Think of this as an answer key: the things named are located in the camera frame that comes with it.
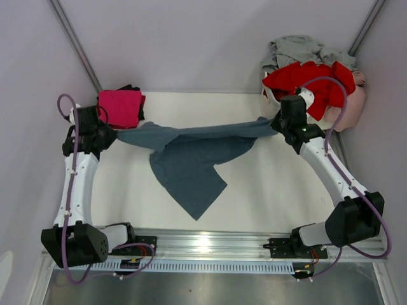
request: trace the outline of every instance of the pink folded cloth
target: pink folded cloth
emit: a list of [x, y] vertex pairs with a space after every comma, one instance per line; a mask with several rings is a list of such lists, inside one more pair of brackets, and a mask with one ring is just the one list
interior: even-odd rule
[[[135, 128], [139, 124], [142, 94], [133, 90], [105, 90], [99, 92], [98, 105], [107, 112], [108, 124], [117, 129]], [[99, 118], [105, 122], [104, 111]]]
[[[366, 83], [366, 78], [363, 73], [360, 71], [355, 71], [352, 73], [355, 81], [356, 89], [353, 93], [348, 95], [348, 104], [346, 111], [342, 116], [342, 119], [339, 121], [338, 125], [335, 127], [337, 132], [341, 132], [346, 128], [356, 127], [359, 117], [361, 116], [363, 104], [366, 99], [366, 94], [364, 89], [360, 86]], [[341, 108], [330, 107], [325, 112], [325, 120], [329, 123], [334, 123], [338, 118]]]

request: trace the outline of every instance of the metal frame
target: metal frame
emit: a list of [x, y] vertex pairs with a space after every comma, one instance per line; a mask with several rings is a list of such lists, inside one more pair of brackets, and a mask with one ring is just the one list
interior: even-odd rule
[[103, 90], [103, 88], [100, 85], [95, 72], [93, 71], [92, 65], [90, 64], [89, 59], [83, 50], [82, 45], [76, 36], [62, 5], [60, 4], [59, 0], [48, 0], [48, 2], [50, 3], [51, 9], [57, 17], [60, 25], [62, 26], [62, 30], [65, 32], [69, 42], [71, 43], [74, 52], [78, 56], [82, 67], [88, 75], [89, 80], [92, 82], [92, 86], [95, 88], [95, 91], [99, 93]]
[[357, 33], [352, 46], [349, 48], [348, 53], [350, 56], [355, 56], [356, 53], [359, 51], [359, 48], [361, 47], [364, 39], [366, 38], [368, 32], [370, 31], [379, 14], [383, 11], [386, 3], [387, 0], [376, 0], [376, 3], [373, 5], [366, 20], [364, 21], [362, 28], [360, 29], [359, 33]]

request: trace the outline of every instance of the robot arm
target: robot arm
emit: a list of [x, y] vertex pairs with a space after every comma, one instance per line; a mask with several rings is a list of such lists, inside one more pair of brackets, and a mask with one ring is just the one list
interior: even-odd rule
[[362, 198], [348, 185], [339, 173], [343, 171], [352, 182], [352, 187], [360, 190], [372, 202], [380, 215], [383, 214], [384, 200], [378, 193], [369, 193], [345, 168], [328, 145], [328, 153], [338, 165], [328, 158], [325, 151], [325, 134], [317, 125], [307, 124], [307, 106], [312, 93], [301, 89], [298, 95], [284, 97], [281, 110], [274, 118], [272, 128], [282, 133], [286, 142], [314, 169], [328, 190], [335, 207], [327, 221], [293, 229], [291, 245], [299, 257], [309, 253], [315, 245], [333, 244], [337, 247], [377, 236], [380, 221], [362, 201]]
[[[77, 165], [71, 192], [71, 208], [67, 225], [67, 262], [69, 267], [104, 262], [113, 248], [134, 239], [130, 224], [113, 224], [104, 229], [92, 226], [91, 197], [93, 178], [99, 164], [100, 153], [116, 139], [116, 132], [98, 119], [96, 106], [78, 108], [79, 146]], [[74, 128], [70, 127], [62, 146], [65, 156], [65, 182], [61, 204], [51, 229], [41, 233], [41, 242], [54, 261], [62, 268], [62, 227], [74, 158]]]

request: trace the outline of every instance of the white table surface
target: white table surface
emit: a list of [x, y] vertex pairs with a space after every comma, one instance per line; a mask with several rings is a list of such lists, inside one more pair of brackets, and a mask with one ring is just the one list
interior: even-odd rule
[[[145, 93], [146, 121], [186, 128], [254, 121], [260, 95]], [[151, 150], [116, 140], [100, 156], [92, 193], [96, 226], [199, 231], [291, 232], [327, 219], [331, 198], [318, 176], [282, 135], [258, 139], [246, 154], [215, 166], [228, 186], [198, 221], [167, 193], [151, 171]]]

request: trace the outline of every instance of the purple cable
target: purple cable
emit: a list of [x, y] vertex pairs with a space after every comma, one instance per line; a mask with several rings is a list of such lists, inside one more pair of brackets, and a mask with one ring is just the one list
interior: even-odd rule
[[343, 177], [343, 179], [345, 179], [345, 181], [347, 182], [349, 187], [351, 187], [355, 191], [355, 193], [358, 194], [362, 198], [362, 200], [369, 206], [369, 208], [373, 211], [374, 215], [380, 221], [380, 223], [381, 223], [381, 225], [383, 227], [383, 230], [385, 232], [386, 238], [387, 238], [386, 251], [383, 254], [380, 254], [380, 255], [371, 255], [371, 254], [365, 253], [362, 250], [359, 250], [358, 248], [355, 248], [355, 246], [352, 246], [352, 245], [349, 245], [349, 247], [351, 249], [355, 250], [357, 253], [359, 253], [359, 254], [361, 254], [363, 256], [369, 257], [370, 259], [383, 259], [383, 258], [386, 258], [390, 254], [390, 252], [392, 250], [392, 238], [391, 238], [391, 235], [390, 235], [389, 227], [387, 226], [386, 222], [384, 221], [383, 217], [380, 215], [378, 210], [372, 204], [372, 202], [370, 202], [370, 200], [367, 199], [367, 197], [365, 197], [365, 195], [360, 190], [358, 190], [358, 188], [356, 188], [355, 186], [352, 186], [352, 181], [349, 179], [349, 177], [347, 177], [346, 173], [339, 167], [339, 165], [336, 163], [336, 161], [331, 156], [331, 154], [328, 153], [328, 144], [329, 144], [329, 140], [331, 139], [331, 135], [333, 133], [333, 130], [335, 129], [335, 127], [337, 126], [339, 121], [342, 119], [343, 114], [345, 113], [345, 110], [346, 110], [346, 106], [348, 104], [346, 90], [339, 81], [337, 81], [335, 78], [330, 78], [328, 76], [321, 76], [319, 78], [315, 78], [315, 79], [313, 79], [311, 81], [306, 82], [301, 87], [306, 87], [309, 84], [313, 83], [314, 81], [320, 81], [320, 80], [323, 80], [323, 79], [336, 83], [341, 88], [341, 91], [342, 91], [342, 94], [343, 94], [343, 107], [341, 109], [341, 112], [340, 112], [339, 116], [337, 117], [337, 119], [335, 120], [335, 122], [333, 123], [331, 129], [329, 129], [329, 131], [326, 134], [326, 138], [325, 138], [325, 142], [324, 142], [325, 153], [328, 156], [328, 159], [331, 161], [332, 165], [338, 171], [338, 173]]
[[[57, 107], [58, 107], [59, 113], [61, 113], [61, 115], [64, 118], [69, 117], [69, 116], [65, 116], [65, 114], [62, 112], [62, 109], [60, 106], [60, 103], [61, 103], [61, 100], [63, 97], [67, 97], [72, 104], [74, 120], [75, 120], [75, 138], [74, 138], [74, 152], [73, 152], [73, 160], [72, 160], [72, 173], [69, 178], [69, 184], [68, 184], [68, 190], [67, 190], [67, 196], [66, 196], [66, 205], [65, 205], [66, 214], [64, 217], [64, 225], [62, 227], [62, 240], [61, 240], [62, 265], [64, 267], [64, 271], [65, 271], [68, 281], [72, 285], [80, 285], [86, 280], [92, 265], [88, 266], [88, 268], [85, 271], [85, 274], [82, 276], [82, 278], [79, 281], [77, 281], [72, 277], [71, 271], [68, 268], [68, 259], [67, 259], [67, 252], [66, 252], [66, 233], [67, 233], [68, 222], [69, 222], [69, 211], [71, 210], [72, 188], [74, 185], [74, 178], [75, 178], [75, 173], [76, 173], [76, 162], [77, 162], [77, 155], [78, 155], [78, 143], [79, 143], [78, 109], [76, 108], [74, 99], [69, 94], [66, 94], [66, 93], [61, 94], [57, 100]], [[144, 247], [149, 248], [151, 250], [151, 258], [143, 268], [140, 268], [131, 274], [125, 275], [125, 276], [123, 276], [123, 278], [130, 278], [130, 277], [138, 274], [142, 270], [146, 269], [151, 264], [151, 262], [153, 261], [153, 258], [155, 256], [154, 248], [151, 245], [148, 245], [147, 243], [130, 243], [127, 245], [117, 246], [114, 249], [121, 249], [121, 248], [127, 248], [127, 247], [135, 247], [135, 246], [144, 246]], [[95, 274], [94, 276], [106, 275], [106, 274], [111, 275], [111, 273], [98, 273], [98, 274]]]
[[76, 171], [76, 158], [78, 155], [79, 124], [78, 124], [78, 109], [76, 108], [74, 99], [69, 94], [64, 93], [59, 96], [59, 98], [57, 100], [57, 106], [58, 106], [59, 113], [61, 113], [61, 115], [66, 118], [66, 116], [62, 112], [62, 109], [60, 106], [60, 103], [61, 103], [61, 100], [63, 97], [67, 97], [72, 104], [72, 108], [74, 111], [74, 119], [75, 119], [75, 139], [74, 139], [74, 155], [73, 155], [73, 159], [72, 159], [72, 172], [71, 172], [71, 177], [69, 178], [69, 184], [68, 184], [68, 190], [67, 190], [67, 196], [66, 196], [66, 205], [65, 205], [66, 214], [64, 217], [64, 226], [62, 227], [62, 241], [61, 241], [62, 265], [64, 267], [65, 274], [66, 274], [66, 277], [69, 280], [69, 282], [73, 285], [79, 285], [79, 284], [82, 284], [83, 281], [88, 276], [88, 273], [89, 273], [92, 265], [88, 266], [88, 269], [86, 269], [85, 274], [79, 281], [74, 280], [74, 278], [72, 277], [71, 271], [68, 268], [68, 259], [67, 259], [67, 255], [66, 255], [66, 238], [67, 238], [66, 233], [67, 233], [67, 229], [68, 229], [69, 212], [71, 210], [71, 196], [72, 196], [72, 188], [74, 185], [74, 178], [75, 178], [75, 171]]

